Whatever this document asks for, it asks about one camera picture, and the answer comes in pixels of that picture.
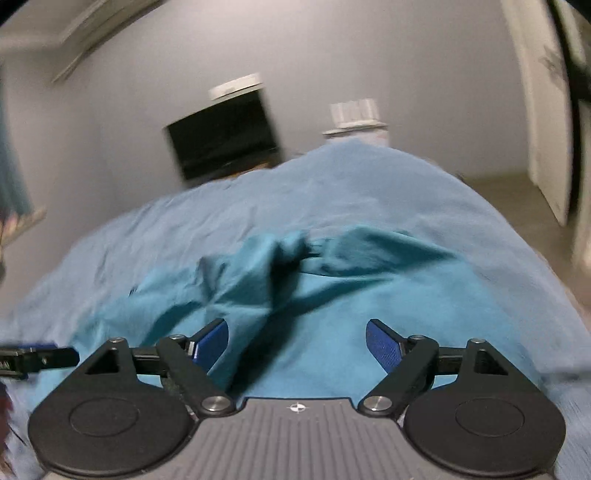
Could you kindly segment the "teal hooded sweatshirt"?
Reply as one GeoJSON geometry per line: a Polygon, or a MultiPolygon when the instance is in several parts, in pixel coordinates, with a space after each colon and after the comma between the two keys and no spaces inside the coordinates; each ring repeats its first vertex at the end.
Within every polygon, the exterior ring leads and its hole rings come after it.
{"type": "Polygon", "coordinates": [[[211,377],[238,399],[361,399],[384,377],[365,343],[372,319],[443,346],[485,339],[539,379],[509,316],[461,255],[367,227],[324,239],[253,236],[235,253],[155,269],[83,320],[72,343],[87,357],[111,337],[152,345],[217,318],[229,342],[211,377]]]}

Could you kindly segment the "wooden window sill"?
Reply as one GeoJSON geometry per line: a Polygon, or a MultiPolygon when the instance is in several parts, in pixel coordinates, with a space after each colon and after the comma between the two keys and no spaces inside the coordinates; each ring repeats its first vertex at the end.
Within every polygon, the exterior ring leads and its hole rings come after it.
{"type": "Polygon", "coordinates": [[[28,215],[10,213],[1,220],[1,247],[6,248],[20,236],[39,224],[46,216],[47,209],[40,208],[28,215]]]}

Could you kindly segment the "blue window curtain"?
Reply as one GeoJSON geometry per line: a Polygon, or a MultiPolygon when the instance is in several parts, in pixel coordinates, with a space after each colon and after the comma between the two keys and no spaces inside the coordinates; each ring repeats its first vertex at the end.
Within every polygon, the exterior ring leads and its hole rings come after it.
{"type": "Polygon", "coordinates": [[[4,221],[12,215],[22,217],[34,211],[8,132],[4,84],[1,84],[0,124],[1,220],[4,221]]]}

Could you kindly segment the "blue bed blanket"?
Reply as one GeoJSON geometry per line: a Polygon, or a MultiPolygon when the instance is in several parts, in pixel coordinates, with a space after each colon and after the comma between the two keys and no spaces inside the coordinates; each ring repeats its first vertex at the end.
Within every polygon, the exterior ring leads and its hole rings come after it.
{"type": "Polygon", "coordinates": [[[235,253],[253,236],[301,232],[324,239],[356,227],[406,234],[470,264],[517,329],[539,373],[532,381],[566,420],[557,476],[588,478],[590,335],[561,282],[469,186],[390,148],[359,141],[325,145],[280,167],[208,183],[128,212],[79,241],[3,315],[1,338],[75,348],[72,338],[83,320],[155,269],[235,253]]]}

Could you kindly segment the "black flat screen television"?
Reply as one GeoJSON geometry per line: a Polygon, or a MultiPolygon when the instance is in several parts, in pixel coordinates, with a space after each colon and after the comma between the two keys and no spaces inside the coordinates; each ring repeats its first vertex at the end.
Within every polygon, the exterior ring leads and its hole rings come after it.
{"type": "Polygon", "coordinates": [[[283,162],[283,148],[263,90],[214,102],[165,127],[183,183],[199,185],[283,162]]]}

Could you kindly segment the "white mini fridge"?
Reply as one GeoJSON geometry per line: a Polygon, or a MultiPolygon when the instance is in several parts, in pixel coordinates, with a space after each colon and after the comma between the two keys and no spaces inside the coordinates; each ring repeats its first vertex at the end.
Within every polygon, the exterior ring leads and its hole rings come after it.
{"type": "Polygon", "coordinates": [[[326,143],[360,140],[374,146],[390,146],[388,125],[382,122],[354,124],[346,128],[336,128],[322,133],[326,143]]]}

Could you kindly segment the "white wifi router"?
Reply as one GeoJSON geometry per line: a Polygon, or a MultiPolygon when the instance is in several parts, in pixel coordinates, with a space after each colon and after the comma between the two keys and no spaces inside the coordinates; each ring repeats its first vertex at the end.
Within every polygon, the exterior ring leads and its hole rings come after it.
{"type": "Polygon", "coordinates": [[[336,128],[349,129],[381,123],[381,116],[375,99],[365,98],[329,105],[332,121],[336,128]]]}

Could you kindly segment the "white wall power strip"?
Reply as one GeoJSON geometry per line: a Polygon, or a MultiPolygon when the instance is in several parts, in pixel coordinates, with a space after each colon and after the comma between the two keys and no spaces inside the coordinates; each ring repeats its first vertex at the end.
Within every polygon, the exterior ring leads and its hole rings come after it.
{"type": "Polygon", "coordinates": [[[208,95],[211,102],[217,102],[259,89],[262,86],[263,80],[260,77],[260,74],[252,73],[214,86],[209,90],[208,95]]]}

